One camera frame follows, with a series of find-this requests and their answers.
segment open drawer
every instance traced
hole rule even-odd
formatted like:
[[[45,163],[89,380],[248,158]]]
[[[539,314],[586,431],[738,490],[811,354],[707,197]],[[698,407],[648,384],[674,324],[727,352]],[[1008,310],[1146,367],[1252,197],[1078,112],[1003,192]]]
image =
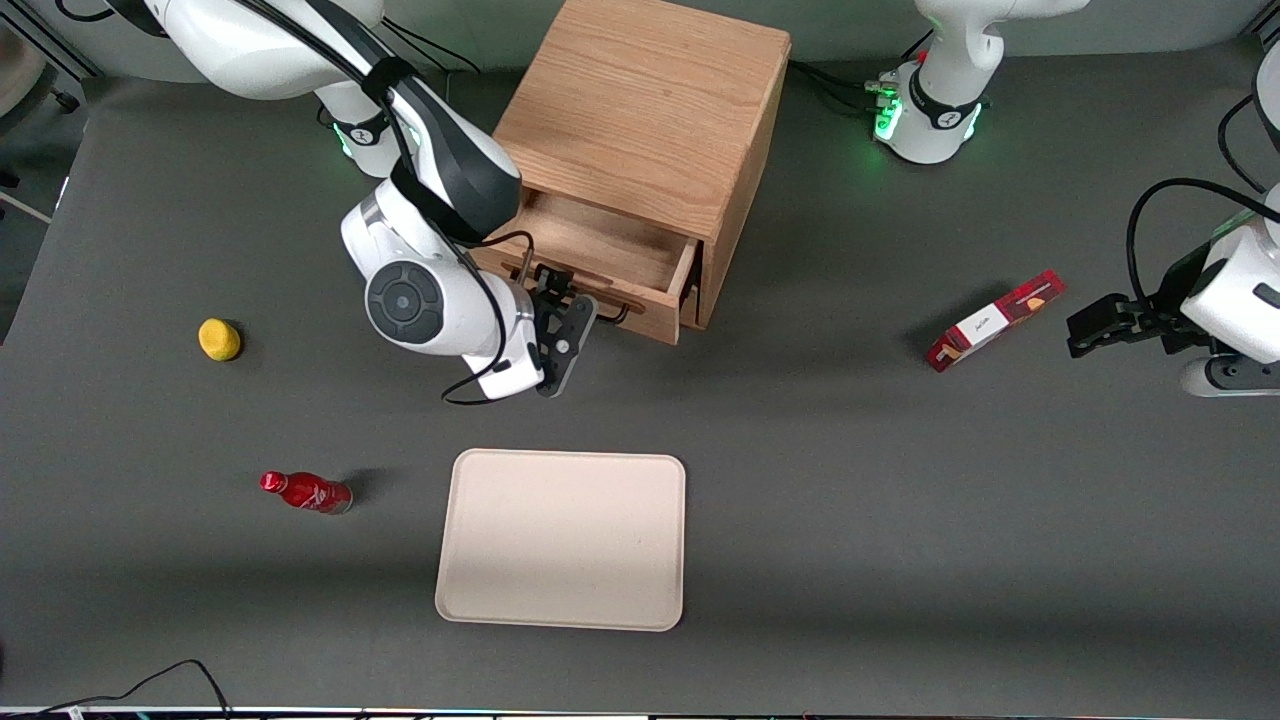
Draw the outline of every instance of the open drawer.
[[[527,188],[520,214],[494,234],[512,231],[534,236],[530,268],[541,263],[572,270],[573,284],[600,301],[602,315],[617,315],[626,306],[623,328],[671,345],[680,340],[680,304],[699,241]],[[471,255],[481,268],[512,277],[525,249],[525,240],[515,238]]]

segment wooden cabinet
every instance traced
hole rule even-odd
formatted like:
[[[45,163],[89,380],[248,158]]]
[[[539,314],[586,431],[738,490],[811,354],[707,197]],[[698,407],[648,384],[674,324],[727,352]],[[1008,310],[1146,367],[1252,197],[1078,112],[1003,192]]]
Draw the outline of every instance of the wooden cabinet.
[[[791,40],[660,0],[566,0],[494,137],[524,176],[535,263],[623,328],[705,328],[760,182]],[[474,251],[509,274],[524,246]]]

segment wooden box top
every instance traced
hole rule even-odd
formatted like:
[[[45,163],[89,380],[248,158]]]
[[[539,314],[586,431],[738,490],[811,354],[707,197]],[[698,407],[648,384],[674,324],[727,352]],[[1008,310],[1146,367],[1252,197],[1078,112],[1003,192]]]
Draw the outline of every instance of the wooden box top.
[[[527,187],[712,241],[790,47],[662,0],[567,0],[494,137]]]

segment lemon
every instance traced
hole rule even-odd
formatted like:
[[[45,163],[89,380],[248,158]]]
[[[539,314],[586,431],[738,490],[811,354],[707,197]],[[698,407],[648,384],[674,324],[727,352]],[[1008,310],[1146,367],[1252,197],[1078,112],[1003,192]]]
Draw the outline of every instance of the lemon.
[[[239,355],[239,333],[227,320],[210,318],[200,325],[200,348],[210,360],[225,363]]]

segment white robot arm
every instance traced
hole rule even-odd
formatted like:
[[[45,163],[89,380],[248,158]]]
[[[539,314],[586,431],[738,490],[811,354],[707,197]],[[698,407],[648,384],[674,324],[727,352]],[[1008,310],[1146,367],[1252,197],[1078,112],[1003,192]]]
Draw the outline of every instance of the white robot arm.
[[[1280,50],[1272,49],[1254,83],[1258,115],[1280,150]],[[1247,208],[1165,273],[1147,296],[1138,279],[1134,231],[1147,201],[1169,187],[1194,187]],[[1135,300],[1112,293],[1068,319],[1071,356],[1117,342],[1158,337],[1165,352],[1207,347],[1183,368],[1183,388],[1201,397],[1280,396],[1280,186],[1263,201],[1217,183],[1171,178],[1138,200],[1128,229]]]
[[[315,92],[357,165],[387,178],[342,222],[378,333],[415,352],[461,355],[474,374],[445,396],[471,380],[486,400],[534,387],[558,393],[595,301],[579,296],[571,322],[557,323],[572,332],[550,338],[539,315],[563,309],[538,304],[535,311],[524,287],[479,270],[466,255],[516,215],[520,173],[369,29],[381,20],[381,0],[147,5],[223,90],[261,100]]]
[[[911,163],[950,159],[973,136],[979,99],[1005,58],[1004,20],[1074,13],[1089,0],[915,0],[933,23],[927,59],[908,60],[868,83],[882,96],[873,137]]]

